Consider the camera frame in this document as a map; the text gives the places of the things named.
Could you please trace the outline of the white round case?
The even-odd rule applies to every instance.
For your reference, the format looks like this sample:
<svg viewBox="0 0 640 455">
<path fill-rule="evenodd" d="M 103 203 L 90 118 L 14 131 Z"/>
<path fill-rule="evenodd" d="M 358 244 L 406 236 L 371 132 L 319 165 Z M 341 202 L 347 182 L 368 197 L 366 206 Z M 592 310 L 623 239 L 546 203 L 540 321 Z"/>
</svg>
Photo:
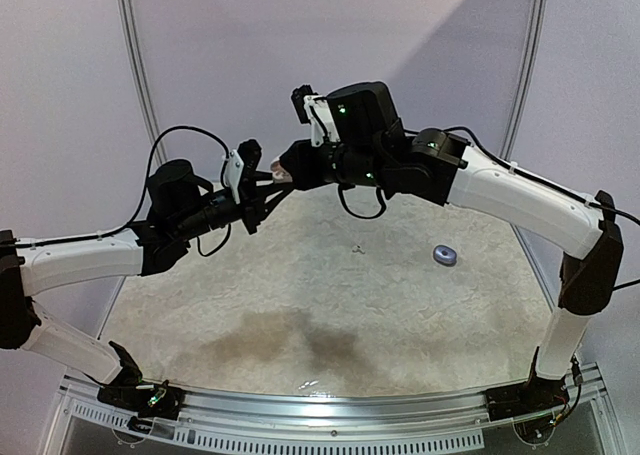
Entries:
<svg viewBox="0 0 640 455">
<path fill-rule="evenodd" d="M 270 171 L 272 174 L 272 180 L 275 183 L 292 183 L 293 178 L 291 174 L 283 168 L 279 159 L 274 159 L 270 164 Z"/>
</svg>

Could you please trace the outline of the blue earbud charging case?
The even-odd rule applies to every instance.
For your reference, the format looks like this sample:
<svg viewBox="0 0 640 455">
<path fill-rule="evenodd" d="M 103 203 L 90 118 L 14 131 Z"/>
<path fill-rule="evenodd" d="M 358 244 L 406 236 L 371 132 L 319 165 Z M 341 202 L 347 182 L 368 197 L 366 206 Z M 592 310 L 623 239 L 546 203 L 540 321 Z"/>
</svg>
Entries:
<svg viewBox="0 0 640 455">
<path fill-rule="evenodd" d="M 455 266 L 458 259 L 457 252 L 446 245 L 436 245 L 433 250 L 434 260 L 444 266 Z"/>
</svg>

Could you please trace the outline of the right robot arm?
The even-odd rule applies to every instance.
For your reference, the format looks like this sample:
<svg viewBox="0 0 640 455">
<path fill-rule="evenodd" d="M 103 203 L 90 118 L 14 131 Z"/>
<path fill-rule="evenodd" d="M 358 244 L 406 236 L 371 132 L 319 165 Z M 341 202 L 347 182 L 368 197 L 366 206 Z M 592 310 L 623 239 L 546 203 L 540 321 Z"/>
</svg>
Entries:
<svg viewBox="0 0 640 455">
<path fill-rule="evenodd" d="M 504 161 L 465 127 L 405 129 L 380 81 L 326 95 L 305 85 L 291 100 L 311 128 L 310 137 L 279 160 L 297 189 L 366 186 L 383 201 L 413 195 L 495 217 L 562 250 L 558 305 L 537 348 L 533 376 L 516 396 L 524 410 L 539 410 L 554 397 L 554 380 L 568 370 L 590 319 L 611 300 L 624 251 L 611 197 L 579 194 Z"/>
</svg>

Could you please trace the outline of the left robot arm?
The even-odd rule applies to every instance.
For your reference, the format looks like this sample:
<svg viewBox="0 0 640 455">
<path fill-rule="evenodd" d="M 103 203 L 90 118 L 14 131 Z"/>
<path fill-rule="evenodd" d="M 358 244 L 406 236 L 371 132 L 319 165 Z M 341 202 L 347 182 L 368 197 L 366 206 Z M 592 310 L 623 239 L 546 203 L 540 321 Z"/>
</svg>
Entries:
<svg viewBox="0 0 640 455">
<path fill-rule="evenodd" d="M 240 221 L 256 232 L 292 190 L 291 176 L 279 163 L 263 172 L 234 153 L 223 167 L 223 186 L 215 189 L 185 159 L 161 165 L 146 181 L 151 200 L 146 218 L 111 234 L 20 242 L 3 231 L 2 349 L 33 351 L 74 368 L 109 387 L 126 408 L 141 408 L 149 390 L 127 350 L 55 318 L 34 299 L 81 282 L 164 273 L 210 231 Z"/>
</svg>

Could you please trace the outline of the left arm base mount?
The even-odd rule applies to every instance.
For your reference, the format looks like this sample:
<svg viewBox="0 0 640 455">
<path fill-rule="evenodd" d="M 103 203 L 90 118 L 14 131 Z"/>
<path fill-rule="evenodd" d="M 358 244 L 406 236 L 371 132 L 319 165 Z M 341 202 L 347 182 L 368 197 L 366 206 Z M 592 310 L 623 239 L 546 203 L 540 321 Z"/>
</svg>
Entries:
<svg viewBox="0 0 640 455">
<path fill-rule="evenodd" d="M 97 400 L 116 408 L 136 412 L 139 418 L 177 420 L 186 393 L 162 383 L 144 381 L 140 376 L 120 374 L 112 382 L 99 389 Z"/>
</svg>

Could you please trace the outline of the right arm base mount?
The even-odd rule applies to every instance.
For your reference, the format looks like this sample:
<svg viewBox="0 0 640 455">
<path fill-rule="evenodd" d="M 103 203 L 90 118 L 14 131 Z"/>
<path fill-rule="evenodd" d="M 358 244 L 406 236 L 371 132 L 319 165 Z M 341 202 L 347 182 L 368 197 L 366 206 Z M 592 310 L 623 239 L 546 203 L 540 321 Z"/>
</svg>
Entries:
<svg viewBox="0 0 640 455">
<path fill-rule="evenodd" d="M 487 389 L 484 391 L 484 398 L 491 421 L 564 407 L 570 400 L 565 377 L 540 377 L 536 371 L 536 361 L 531 363 L 525 381 Z"/>
</svg>

